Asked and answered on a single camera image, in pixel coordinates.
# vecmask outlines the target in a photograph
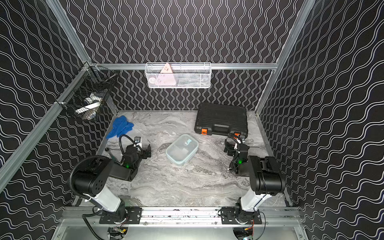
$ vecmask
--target pink object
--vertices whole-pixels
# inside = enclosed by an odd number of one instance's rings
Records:
[[[161,70],[158,79],[158,85],[176,85],[176,80],[173,74],[172,68],[169,63],[166,63]]]

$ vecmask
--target wavy line pattern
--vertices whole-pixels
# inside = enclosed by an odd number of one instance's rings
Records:
[[[0,167],[82,66],[44,0],[0,2]]]
[[[383,12],[317,0],[261,113],[312,240],[384,235]]]
[[[254,110],[271,70],[212,71],[207,89],[154,89],[144,71],[121,71],[111,93],[120,110],[196,110],[202,102]]]
[[[274,63],[303,0],[61,2],[95,63]]]
[[[112,117],[108,107],[94,122],[62,111],[0,194],[0,239],[51,239],[64,207],[73,203],[70,171],[96,153]]]

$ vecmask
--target container lid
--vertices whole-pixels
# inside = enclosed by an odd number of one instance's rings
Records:
[[[198,141],[188,134],[183,134],[166,149],[166,154],[171,161],[180,164],[188,161],[198,147]]]

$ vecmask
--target blue cloth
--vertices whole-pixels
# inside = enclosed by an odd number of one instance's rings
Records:
[[[133,123],[128,122],[125,116],[121,116],[115,119],[112,124],[112,131],[107,135],[107,138],[114,136],[120,137],[122,134],[126,134],[133,128]]]

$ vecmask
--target marble surface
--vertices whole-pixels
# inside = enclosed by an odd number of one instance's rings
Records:
[[[134,123],[127,134],[142,137],[143,149],[152,147],[152,157],[143,159],[132,182],[109,178],[106,185],[126,205],[139,206],[233,206],[250,187],[249,178],[227,172],[232,157],[223,152],[224,136],[206,136],[194,132],[197,112],[121,112]],[[249,155],[267,155],[253,112],[248,113]],[[172,164],[165,150],[182,134],[199,142],[196,155],[184,166]],[[123,138],[123,146],[131,144]],[[107,146],[121,159],[118,138]],[[269,198],[263,206],[285,206],[283,194]]]

